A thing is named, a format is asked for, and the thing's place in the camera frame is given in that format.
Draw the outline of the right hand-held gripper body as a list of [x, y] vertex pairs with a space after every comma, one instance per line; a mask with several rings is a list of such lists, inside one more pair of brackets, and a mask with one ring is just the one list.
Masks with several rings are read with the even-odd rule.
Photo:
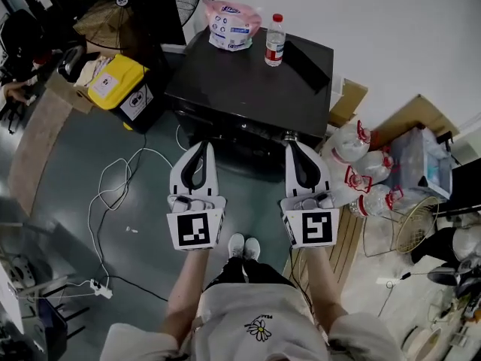
[[293, 249], [330, 247], [337, 242], [338, 208], [320, 208], [314, 198], [298, 196], [280, 201], [282, 221]]

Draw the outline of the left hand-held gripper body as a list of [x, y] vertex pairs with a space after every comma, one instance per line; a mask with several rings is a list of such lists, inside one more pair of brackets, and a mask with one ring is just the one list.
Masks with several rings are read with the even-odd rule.
[[170, 195], [168, 227], [175, 250], [212, 249], [219, 243], [225, 217], [222, 196]]

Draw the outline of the black washing machine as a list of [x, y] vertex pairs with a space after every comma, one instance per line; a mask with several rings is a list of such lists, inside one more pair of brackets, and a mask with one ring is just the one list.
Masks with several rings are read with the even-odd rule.
[[165, 94], [189, 145], [209, 141], [217, 164], [269, 182], [284, 179], [286, 135], [309, 147], [329, 121], [334, 51], [295, 35], [277, 67], [265, 62], [267, 30], [246, 50], [220, 50], [200, 32]]

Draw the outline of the person's left forearm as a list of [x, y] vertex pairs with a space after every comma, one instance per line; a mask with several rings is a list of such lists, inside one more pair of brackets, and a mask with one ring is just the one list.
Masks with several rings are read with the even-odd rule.
[[192, 327], [203, 293], [209, 250], [189, 251], [180, 275], [168, 298], [161, 333], [171, 335], [181, 345]]

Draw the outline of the person's right forearm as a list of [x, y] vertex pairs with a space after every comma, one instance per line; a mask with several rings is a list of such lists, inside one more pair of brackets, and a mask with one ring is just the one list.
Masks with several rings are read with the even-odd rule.
[[310, 297], [317, 321], [329, 335], [334, 322], [347, 315], [341, 304], [338, 283], [324, 247], [305, 250]]

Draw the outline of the wooden slat pallet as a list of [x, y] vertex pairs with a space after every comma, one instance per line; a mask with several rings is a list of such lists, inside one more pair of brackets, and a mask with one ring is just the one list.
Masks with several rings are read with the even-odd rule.
[[[337, 242], [327, 247], [326, 253], [337, 280], [339, 290], [343, 289], [355, 259], [364, 220], [354, 216], [347, 205], [340, 209]], [[283, 276], [301, 292], [308, 305], [311, 304], [305, 250], [289, 249]]]

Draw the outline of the person's left white shoe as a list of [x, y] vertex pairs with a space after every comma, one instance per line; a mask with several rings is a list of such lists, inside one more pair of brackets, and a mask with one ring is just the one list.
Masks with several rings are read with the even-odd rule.
[[245, 238], [240, 233], [233, 234], [228, 241], [228, 256], [229, 258], [244, 257]]

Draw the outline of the person's black trousers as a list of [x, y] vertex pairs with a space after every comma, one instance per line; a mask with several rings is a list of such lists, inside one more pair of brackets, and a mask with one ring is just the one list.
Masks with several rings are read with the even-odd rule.
[[284, 284], [295, 287], [292, 282], [268, 264], [257, 262], [254, 259], [231, 257], [223, 266], [220, 274], [205, 289], [217, 284], [244, 284], [246, 283], [245, 278], [250, 284]]

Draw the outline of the small cardboard sheet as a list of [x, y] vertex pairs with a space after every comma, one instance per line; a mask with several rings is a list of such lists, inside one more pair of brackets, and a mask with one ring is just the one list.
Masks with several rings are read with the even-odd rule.
[[333, 81], [328, 124], [337, 128], [349, 123], [368, 88], [344, 77]]

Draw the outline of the clear plastic storage box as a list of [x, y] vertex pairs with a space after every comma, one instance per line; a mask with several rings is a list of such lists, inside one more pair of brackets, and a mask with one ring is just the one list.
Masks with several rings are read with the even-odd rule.
[[388, 177], [391, 187], [420, 190], [440, 199], [452, 195], [452, 156], [428, 128], [414, 127], [390, 144], [395, 169]]

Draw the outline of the white power strip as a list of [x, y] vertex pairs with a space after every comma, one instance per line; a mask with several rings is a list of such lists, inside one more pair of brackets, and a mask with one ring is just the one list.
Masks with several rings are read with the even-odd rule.
[[101, 284], [99, 281], [91, 278], [89, 280], [89, 287], [93, 291], [95, 296], [102, 296], [106, 299], [111, 299], [113, 296], [113, 292], [110, 288], [106, 287], [105, 285]]

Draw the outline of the large cardboard sheet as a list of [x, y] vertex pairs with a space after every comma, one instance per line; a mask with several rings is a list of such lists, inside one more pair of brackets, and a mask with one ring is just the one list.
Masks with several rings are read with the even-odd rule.
[[453, 136], [459, 134], [458, 128], [434, 104], [417, 95], [375, 128], [371, 145], [382, 147], [417, 126], [427, 127], [436, 136], [446, 132], [451, 132]]

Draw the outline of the black bin with yellow lid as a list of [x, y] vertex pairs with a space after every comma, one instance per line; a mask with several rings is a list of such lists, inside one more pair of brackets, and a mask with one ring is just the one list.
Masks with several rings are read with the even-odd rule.
[[97, 107], [144, 134], [165, 110], [164, 88], [165, 82], [154, 71], [117, 54], [95, 76], [87, 93]]

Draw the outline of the person's white shirt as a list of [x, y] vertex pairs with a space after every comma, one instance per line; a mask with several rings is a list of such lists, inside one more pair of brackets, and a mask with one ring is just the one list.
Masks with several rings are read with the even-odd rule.
[[404, 361], [374, 315], [337, 318], [327, 336], [301, 293], [284, 284], [217, 284], [201, 296], [183, 344], [169, 334], [115, 323], [100, 361]]

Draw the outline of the clear bottle with red label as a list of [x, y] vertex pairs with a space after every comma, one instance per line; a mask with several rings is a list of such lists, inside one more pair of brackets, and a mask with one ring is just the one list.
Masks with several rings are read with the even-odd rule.
[[283, 15], [273, 14], [271, 24], [266, 32], [265, 62], [270, 67], [277, 67], [283, 59], [286, 32], [283, 29]]

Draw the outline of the beige cloth bag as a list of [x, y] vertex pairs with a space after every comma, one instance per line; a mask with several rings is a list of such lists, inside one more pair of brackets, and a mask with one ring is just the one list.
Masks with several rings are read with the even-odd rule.
[[86, 87], [92, 83], [93, 79], [99, 74], [99, 72], [110, 63], [112, 57], [99, 56], [95, 60], [90, 60], [86, 62], [82, 68], [80, 75], [74, 86]]

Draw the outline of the brown floor mat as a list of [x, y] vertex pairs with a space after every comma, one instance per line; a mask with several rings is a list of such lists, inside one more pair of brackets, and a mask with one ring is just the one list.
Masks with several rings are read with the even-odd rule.
[[8, 188], [28, 216], [47, 160], [71, 110], [69, 103], [46, 89], [23, 131], [8, 175]]

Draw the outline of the brown cardboard box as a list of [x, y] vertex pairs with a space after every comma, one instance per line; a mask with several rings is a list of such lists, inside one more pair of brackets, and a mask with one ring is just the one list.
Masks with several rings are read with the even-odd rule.
[[88, 95], [88, 88], [74, 86], [86, 62], [95, 60], [99, 52], [87, 53], [83, 46], [75, 46], [64, 52], [56, 71], [50, 76], [46, 87], [69, 103], [79, 112], [88, 114], [95, 103]]

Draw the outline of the white plastic bag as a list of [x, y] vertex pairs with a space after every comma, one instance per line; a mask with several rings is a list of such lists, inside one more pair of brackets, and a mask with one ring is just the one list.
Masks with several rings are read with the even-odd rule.
[[481, 256], [481, 225], [456, 229], [452, 239], [452, 249], [459, 262], [471, 254]]

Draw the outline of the pink detergent bag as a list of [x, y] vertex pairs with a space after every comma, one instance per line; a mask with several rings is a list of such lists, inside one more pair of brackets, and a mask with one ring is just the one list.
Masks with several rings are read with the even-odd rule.
[[249, 5], [203, 0], [210, 30], [209, 43], [220, 50], [248, 49], [253, 36], [262, 24], [262, 18]]

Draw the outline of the round wooden hoop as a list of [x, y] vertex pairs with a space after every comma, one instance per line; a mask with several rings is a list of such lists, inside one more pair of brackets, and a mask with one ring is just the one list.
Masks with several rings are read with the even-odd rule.
[[407, 361], [425, 361], [435, 349], [441, 334], [440, 327], [432, 330], [416, 326], [405, 338], [402, 347]]

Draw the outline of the black side table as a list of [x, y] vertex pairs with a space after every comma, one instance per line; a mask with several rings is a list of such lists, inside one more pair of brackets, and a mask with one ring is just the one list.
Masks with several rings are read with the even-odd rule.
[[85, 314], [90, 307], [81, 308], [64, 317], [59, 312], [62, 306], [63, 304], [53, 306], [47, 299], [39, 299], [37, 302], [37, 318], [41, 322], [39, 333], [44, 339], [47, 361], [59, 361], [67, 350], [68, 341], [86, 328], [81, 326], [70, 332], [68, 322]]

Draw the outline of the pile of assorted tools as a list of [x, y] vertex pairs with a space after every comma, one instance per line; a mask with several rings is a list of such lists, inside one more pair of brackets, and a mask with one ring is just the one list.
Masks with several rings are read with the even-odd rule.
[[461, 325], [449, 338], [450, 349], [467, 351], [471, 359], [481, 348], [481, 291], [474, 293], [461, 315]]

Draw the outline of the black floor fan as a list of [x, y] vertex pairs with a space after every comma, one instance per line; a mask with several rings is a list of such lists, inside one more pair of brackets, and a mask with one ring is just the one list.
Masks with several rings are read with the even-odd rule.
[[82, 0], [73, 29], [87, 42], [127, 51], [142, 42], [186, 44], [183, 27], [200, 0]]

